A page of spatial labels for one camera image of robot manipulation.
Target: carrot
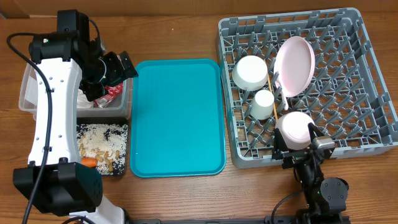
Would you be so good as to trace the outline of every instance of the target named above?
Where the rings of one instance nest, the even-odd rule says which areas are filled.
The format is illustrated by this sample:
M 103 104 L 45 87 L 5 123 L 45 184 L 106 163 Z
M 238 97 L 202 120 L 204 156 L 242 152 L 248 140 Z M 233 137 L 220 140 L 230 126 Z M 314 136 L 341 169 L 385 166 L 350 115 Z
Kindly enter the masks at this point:
M 95 166 L 97 166 L 97 160 L 95 158 L 83 157 L 81 159 L 81 163 L 84 166 L 87 166 L 90 168 L 94 168 Z

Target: teal tray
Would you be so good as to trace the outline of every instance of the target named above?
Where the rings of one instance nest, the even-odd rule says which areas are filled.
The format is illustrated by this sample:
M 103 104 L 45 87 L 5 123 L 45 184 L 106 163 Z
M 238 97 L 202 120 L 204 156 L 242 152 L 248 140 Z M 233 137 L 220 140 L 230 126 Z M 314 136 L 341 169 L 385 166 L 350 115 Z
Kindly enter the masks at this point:
M 215 175 L 225 166 L 220 69 L 210 59 L 140 63 L 130 168 L 139 177 Z

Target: white cup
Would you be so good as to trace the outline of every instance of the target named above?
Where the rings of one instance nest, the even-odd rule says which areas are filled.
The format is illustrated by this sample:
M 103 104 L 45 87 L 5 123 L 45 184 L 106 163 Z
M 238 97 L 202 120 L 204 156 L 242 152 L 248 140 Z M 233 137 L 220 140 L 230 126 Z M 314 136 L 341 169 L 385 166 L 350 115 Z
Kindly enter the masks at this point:
M 267 119 L 274 109 L 274 95 L 268 90 L 260 90 L 251 101 L 250 115 L 258 120 Z
M 311 144 L 310 131 L 308 130 L 309 123 L 313 123 L 309 115 L 295 111 L 279 118 L 275 128 L 279 129 L 289 149 L 299 150 Z
M 242 90 L 256 91 L 267 83 L 268 68 L 266 62 L 257 56 L 248 55 L 237 62 L 232 79 Z

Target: plastic dish rack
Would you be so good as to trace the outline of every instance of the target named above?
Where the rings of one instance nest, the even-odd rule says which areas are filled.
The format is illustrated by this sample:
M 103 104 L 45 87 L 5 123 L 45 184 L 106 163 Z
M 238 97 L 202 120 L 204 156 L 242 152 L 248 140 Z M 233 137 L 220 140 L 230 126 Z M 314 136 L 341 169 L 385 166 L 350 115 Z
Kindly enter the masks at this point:
M 375 155 L 398 145 L 398 118 L 357 9 L 233 17 L 220 20 L 218 28 L 229 141 L 236 167 L 282 162 L 271 159 L 275 117 L 259 121 L 250 116 L 256 92 L 241 90 L 232 80 L 235 63 L 246 55 L 266 60 L 278 117 L 289 111 L 310 115 L 335 140 L 332 157 Z M 273 66 L 280 46 L 296 35 L 311 43 L 315 73 L 304 92 L 288 98 L 289 110 L 284 111 Z

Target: wire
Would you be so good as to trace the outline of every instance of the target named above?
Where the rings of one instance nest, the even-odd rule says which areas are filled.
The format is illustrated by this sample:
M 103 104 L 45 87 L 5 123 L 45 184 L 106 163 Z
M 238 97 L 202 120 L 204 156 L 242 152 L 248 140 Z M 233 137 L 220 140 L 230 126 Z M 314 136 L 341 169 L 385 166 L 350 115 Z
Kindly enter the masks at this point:
M 93 26 L 95 27 L 95 30 L 97 31 L 97 38 L 98 38 L 98 41 L 97 41 L 97 49 L 96 49 L 96 51 L 95 51 L 95 55 L 97 55 L 97 54 L 99 54 L 99 52 L 101 51 L 100 30 L 98 29 L 97 24 L 96 24 L 92 19 L 88 19 L 88 20 L 93 24 Z
M 294 197 L 294 196 L 299 195 L 299 194 L 300 194 L 301 192 L 303 192 L 303 191 L 304 191 L 304 190 L 301 189 L 301 190 L 298 190 L 298 191 L 296 191 L 296 192 L 294 192 L 294 193 L 288 195 L 286 198 L 283 198 L 283 199 L 275 206 L 274 210 L 272 211 L 272 215 L 271 215 L 271 224 L 275 224 L 275 223 L 274 223 L 275 212 L 276 212 L 276 210 L 279 208 L 279 206 L 282 205 L 282 203 L 284 203 L 284 202 L 287 201 L 288 199 L 290 199 L 290 198 L 292 198 L 292 197 Z
M 87 222 L 88 224 L 95 224 L 93 221 L 91 221 L 91 220 L 88 219 L 87 217 L 83 217 L 83 216 L 78 216 L 78 217 L 70 218 L 70 219 L 68 219 L 67 221 L 63 222 L 62 224 L 68 224 L 68 223 L 71 223 L 71 222 L 76 221 L 76 220 L 85 221 L 85 222 Z
M 11 39 L 16 36 L 34 36 L 36 34 L 33 33 L 15 33 L 11 34 L 7 37 L 7 45 L 10 47 L 12 51 L 14 51 L 18 56 L 20 56 L 24 61 L 26 61 L 30 66 L 32 66 L 36 72 L 40 75 L 40 77 L 43 79 L 43 83 L 45 85 L 45 89 L 47 92 L 47 104 L 48 104 L 48 112 L 47 112 L 47 130 L 45 132 L 45 144 L 44 144 L 44 153 L 43 153 L 43 159 L 42 159 L 42 164 L 40 166 L 39 174 L 37 175 L 35 184 L 33 186 L 32 192 L 30 193 L 29 201 L 26 206 L 25 210 L 25 215 L 24 219 L 22 221 L 23 224 L 27 223 L 27 219 L 29 217 L 30 210 L 32 208 L 33 201 L 35 199 L 36 193 L 39 189 L 40 181 L 42 180 L 43 173 L 44 173 L 44 167 L 45 164 L 47 163 L 47 157 L 49 155 L 49 150 L 50 150 L 50 135 L 51 135 L 51 124 L 52 124 L 52 98 L 51 98 L 51 89 L 49 82 L 47 81 L 46 77 L 44 76 L 43 72 L 38 68 L 38 66 L 29 60 L 25 55 L 20 53 L 12 44 L 11 44 Z

